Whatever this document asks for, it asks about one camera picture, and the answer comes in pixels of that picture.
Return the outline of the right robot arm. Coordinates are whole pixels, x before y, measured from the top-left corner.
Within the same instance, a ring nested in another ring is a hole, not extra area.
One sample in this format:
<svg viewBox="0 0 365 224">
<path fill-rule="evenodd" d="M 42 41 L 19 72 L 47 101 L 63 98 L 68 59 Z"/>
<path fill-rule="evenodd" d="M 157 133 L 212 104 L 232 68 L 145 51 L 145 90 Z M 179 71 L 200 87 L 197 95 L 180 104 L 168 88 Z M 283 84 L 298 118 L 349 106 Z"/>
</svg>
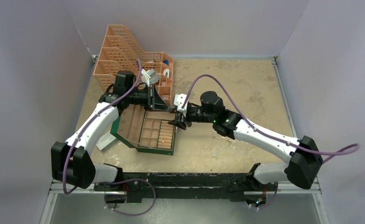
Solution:
<svg viewBox="0 0 365 224">
<path fill-rule="evenodd" d="M 186 130 L 192 123 L 211 123 L 217 134 L 250 143 L 281 159 L 280 163 L 253 166 L 246 178 L 249 188 L 258 190 L 264 184 L 277 181 L 289 181 L 301 189 L 312 187 L 323 159 L 311 137 L 289 137 L 247 122 L 239 113 L 226 109 L 214 91 L 204 92 L 200 105 L 186 99 L 186 94 L 175 95 L 172 109 L 175 119 L 170 125 Z"/>
</svg>

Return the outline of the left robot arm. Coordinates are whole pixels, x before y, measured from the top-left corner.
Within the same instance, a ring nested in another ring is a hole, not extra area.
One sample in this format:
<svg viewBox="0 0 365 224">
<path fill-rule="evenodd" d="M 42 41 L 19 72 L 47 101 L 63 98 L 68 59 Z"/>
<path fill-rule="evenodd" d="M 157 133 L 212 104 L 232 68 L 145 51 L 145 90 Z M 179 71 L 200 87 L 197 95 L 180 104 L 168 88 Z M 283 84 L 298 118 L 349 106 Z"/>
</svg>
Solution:
<svg viewBox="0 0 365 224">
<path fill-rule="evenodd" d="M 84 124 L 64 142 L 55 142 L 51 148 L 52 177 L 62 182 L 65 194 L 76 188 L 85 189 L 93 183 L 103 183 L 113 191 L 120 190 L 124 178 L 117 166 L 94 165 L 90 155 L 96 143 L 121 113 L 130 105 L 142 106 L 147 111 L 168 112 L 170 107 L 158 94 L 154 70 L 118 71 L 115 82 L 109 85 Z"/>
</svg>

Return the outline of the green jewelry box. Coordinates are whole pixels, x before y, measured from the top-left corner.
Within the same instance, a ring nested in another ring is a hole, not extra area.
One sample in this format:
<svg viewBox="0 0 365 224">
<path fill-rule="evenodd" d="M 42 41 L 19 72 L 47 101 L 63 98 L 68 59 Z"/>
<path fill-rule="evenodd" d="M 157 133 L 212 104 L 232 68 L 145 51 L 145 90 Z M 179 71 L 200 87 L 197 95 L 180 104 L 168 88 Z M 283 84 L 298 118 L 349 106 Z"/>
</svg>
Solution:
<svg viewBox="0 0 365 224">
<path fill-rule="evenodd" d="M 173 113 L 146 111 L 143 106 L 130 105 L 113 122 L 110 133 L 140 153 L 173 155 L 176 127 L 168 124 L 173 119 Z"/>
</svg>

